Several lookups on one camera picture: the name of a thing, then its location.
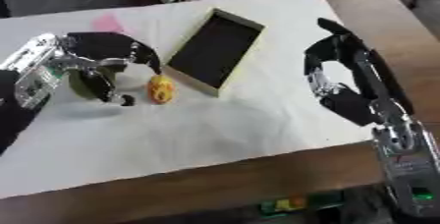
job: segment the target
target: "wooden tray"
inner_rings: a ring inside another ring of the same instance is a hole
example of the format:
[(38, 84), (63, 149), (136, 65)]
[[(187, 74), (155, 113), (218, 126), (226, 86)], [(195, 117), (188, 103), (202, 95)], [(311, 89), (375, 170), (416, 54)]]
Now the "wooden tray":
[(214, 9), (176, 50), (165, 71), (201, 91), (219, 96), (263, 30), (263, 25)]

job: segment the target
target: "white sheet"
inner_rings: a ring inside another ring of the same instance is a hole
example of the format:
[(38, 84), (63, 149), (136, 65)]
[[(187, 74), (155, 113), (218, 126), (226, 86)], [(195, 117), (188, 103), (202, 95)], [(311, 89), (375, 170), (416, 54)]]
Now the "white sheet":
[[(140, 88), (152, 75), (145, 67), (118, 78), (121, 89), (139, 97), (131, 108), (82, 100), (64, 85), (0, 158), (0, 197), (368, 138), (368, 129), (322, 108), (303, 76), (304, 50), (328, 35), (316, 19), (338, 20), (325, 0), (207, 0), (1, 20), (0, 60), (32, 36), (91, 30), (91, 21), (106, 14), (165, 57), (214, 7), (267, 26), (220, 98), (177, 83), (176, 99), (152, 105)], [(342, 67), (326, 70), (352, 83)]]

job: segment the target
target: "yellow ball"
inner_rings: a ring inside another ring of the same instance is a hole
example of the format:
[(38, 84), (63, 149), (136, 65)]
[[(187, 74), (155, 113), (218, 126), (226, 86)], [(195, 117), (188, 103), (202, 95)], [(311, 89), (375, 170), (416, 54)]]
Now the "yellow ball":
[(146, 85), (146, 89), (151, 100), (158, 104), (170, 101), (175, 92), (171, 79), (162, 75), (152, 77)]

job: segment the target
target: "table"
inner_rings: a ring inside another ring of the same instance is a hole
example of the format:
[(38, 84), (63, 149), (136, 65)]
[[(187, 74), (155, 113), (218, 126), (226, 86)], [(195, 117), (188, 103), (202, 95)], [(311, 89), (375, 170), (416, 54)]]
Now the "table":
[[(440, 45), (399, 0), (328, 0), (375, 47), (440, 136)], [(115, 223), (380, 182), (368, 142), (0, 200), (2, 223)]]

